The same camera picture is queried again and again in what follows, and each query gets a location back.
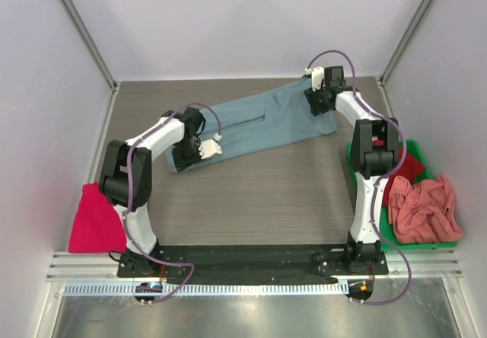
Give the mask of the blue-grey t shirt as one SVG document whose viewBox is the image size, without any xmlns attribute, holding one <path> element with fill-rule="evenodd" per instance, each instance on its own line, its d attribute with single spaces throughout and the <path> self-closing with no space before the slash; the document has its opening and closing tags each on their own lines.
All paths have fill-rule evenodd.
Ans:
<svg viewBox="0 0 487 338">
<path fill-rule="evenodd" d="M 204 141 L 218 131 L 221 121 L 222 154 L 188 167 L 188 171 L 210 164 L 277 148 L 334 133 L 337 125 L 333 113 L 313 116 L 305 97 L 311 87 L 309 78 L 201 109 L 204 117 L 199 138 Z"/>
</svg>

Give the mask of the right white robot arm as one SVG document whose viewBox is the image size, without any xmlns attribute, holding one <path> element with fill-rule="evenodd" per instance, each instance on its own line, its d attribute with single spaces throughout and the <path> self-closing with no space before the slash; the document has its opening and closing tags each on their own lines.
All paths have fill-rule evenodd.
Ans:
<svg viewBox="0 0 487 338">
<path fill-rule="evenodd" d="M 341 66 L 306 69 L 310 88 L 304 94 L 312 115 L 331 110 L 354 127 L 349 165 L 356 179 L 355 216 L 344 244 L 327 244 L 312 260 L 320 275 L 365 275 L 388 272 L 380 233 L 381 198 L 389 176 L 399 164 L 397 123 L 377 113 L 354 86 L 345 82 Z"/>
</svg>

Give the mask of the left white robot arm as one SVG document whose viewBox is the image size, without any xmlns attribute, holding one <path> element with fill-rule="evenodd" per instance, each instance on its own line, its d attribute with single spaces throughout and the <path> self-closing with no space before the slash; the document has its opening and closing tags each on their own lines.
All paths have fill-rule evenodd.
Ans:
<svg viewBox="0 0 487 338">
<path fill-rule="evenodd" d="M 151 128 L 126 141 L 107 145 L 99 189 L 122 222 L 126 249 L 119 258 L 117 275 L 154 277 L 162 268 L 174 267 L 176 275 L 186 273 L 183 259 L 163 261 L 162 249 L 148 215 L 152 191 L 152 163 L 167 149 L 176 149 L 176 164 L 183 167 L 202 160 L 199 130 L 205 117 L 195 107 L 166 112 Z"/>
</svg>

